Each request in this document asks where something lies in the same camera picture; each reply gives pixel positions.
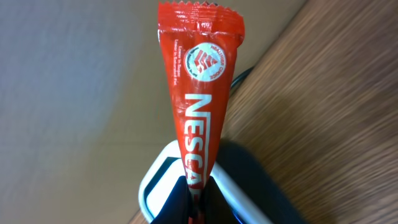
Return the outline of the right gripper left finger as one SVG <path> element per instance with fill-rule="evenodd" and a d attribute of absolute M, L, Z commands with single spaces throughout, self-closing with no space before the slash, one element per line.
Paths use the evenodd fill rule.
<path fill-rule="evenodd" d="M 164 206 L 151 224 L 188 224 L 191 196 L 185 177 L 179 177 Z"/>

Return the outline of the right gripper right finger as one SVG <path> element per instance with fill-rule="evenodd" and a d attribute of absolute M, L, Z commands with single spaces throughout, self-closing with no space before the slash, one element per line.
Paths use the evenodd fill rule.
<path fill-rule="evenodd" d="M 214 178 L 209 177 L 201 194 L 204 224 L 239 224 Z"/>

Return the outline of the red coffee stick sachet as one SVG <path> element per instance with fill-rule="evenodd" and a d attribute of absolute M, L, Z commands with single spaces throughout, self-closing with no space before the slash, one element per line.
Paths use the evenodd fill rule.
<path fill-rule="evenodd" d="M 185 177 L 189 223 L 204 223 L 200 197 L 215 164 L 233 81 L 243 17 L 207 2 L 161 2 L 158 39 Z"/>

